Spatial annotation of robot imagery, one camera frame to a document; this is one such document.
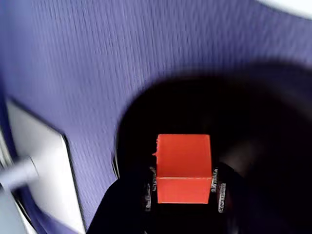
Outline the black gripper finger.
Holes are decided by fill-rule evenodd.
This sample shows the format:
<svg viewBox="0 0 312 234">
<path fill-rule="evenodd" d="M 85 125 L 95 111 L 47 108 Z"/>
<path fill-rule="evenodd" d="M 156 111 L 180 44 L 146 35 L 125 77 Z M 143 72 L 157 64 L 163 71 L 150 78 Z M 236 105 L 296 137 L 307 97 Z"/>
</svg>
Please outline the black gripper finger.
<svg viewBox="0 0 312 234">
<path fill-rule="evenodd" d="M 145 234 L 154 172 L 133 168 L 106 191 L 88 234 Z"/>
<path fill-rule="evenodd" d="M 209 200 L 215 206 L 218 231 L 222 234 L 245 234 L 246 184 L 233 168 L 218 163 L 213 168 Z"/>
</svg>

